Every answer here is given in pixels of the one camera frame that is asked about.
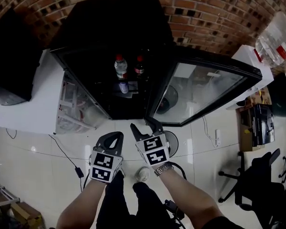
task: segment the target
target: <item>forearm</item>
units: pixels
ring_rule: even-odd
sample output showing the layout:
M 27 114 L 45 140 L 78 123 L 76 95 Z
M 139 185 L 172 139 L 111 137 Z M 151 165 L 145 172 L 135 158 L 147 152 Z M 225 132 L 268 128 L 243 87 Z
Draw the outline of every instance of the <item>forearm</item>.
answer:
M 160 175 L 176 205 L 191 220 L 195 229 L 202 228 L 211 219 L 222 216 L 216 202 L 173 169 Z
M 104 188 L 104 183 L 91 180 L 82 193 L 62 212 L 56 228 L 89 229 L 94 222 Z

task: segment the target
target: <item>wristwatch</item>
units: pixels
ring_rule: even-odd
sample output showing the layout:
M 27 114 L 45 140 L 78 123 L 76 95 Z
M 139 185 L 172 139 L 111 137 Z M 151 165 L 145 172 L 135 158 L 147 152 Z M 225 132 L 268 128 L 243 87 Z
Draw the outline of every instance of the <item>wristwatch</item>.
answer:
M 173 169 L 173 166 L 169 163 L 166 162 L 163 165 L 161 165 L 159 168 L 157 168 L 154 173 L 156 174 L 156 176 L 160 176 L 164 171 L 167 171 L 168 169 Z

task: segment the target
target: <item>power adapter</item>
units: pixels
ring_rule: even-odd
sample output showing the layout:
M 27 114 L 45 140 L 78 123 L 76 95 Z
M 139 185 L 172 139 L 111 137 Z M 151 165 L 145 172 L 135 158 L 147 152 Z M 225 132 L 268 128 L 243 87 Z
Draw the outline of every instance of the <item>power adapter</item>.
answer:
M 76 167 L 76 168 L 75 168 L 75 172 L 76 172 L 76 174 L 77 174 L 77 176 L 78 176 L 79 178 L 84 177 L 84 174 L 83 174 L 81 168 Z

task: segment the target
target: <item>water bottle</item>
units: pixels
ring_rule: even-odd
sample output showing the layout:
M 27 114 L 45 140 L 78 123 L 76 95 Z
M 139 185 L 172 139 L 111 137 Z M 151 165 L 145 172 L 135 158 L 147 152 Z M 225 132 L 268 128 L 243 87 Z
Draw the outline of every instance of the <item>water bottle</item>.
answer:
M 286 15 L 277 12 L 255 43 L 262 63 L 276 67 L 286 60 Z
M 121 54 L 116 55 L 114 67 L 119 79 L 127 78 L 127 62 Z

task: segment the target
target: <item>refrigerator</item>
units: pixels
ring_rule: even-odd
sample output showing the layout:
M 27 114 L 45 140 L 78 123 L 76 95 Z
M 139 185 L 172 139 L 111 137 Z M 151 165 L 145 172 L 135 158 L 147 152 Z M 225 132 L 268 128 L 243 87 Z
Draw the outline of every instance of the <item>refrigerator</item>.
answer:
M 86 0 L 74 6 L 51 53 L 112 120 L 150 116 L 163 126 L 184 126 L 262 80 L 249 64 L 177 46 L 167 20 L 159 0 Z M 127 79 L 116 75 L 116 54 L 127 61 Z M 137 56 L 145 65 L 140 76 Z

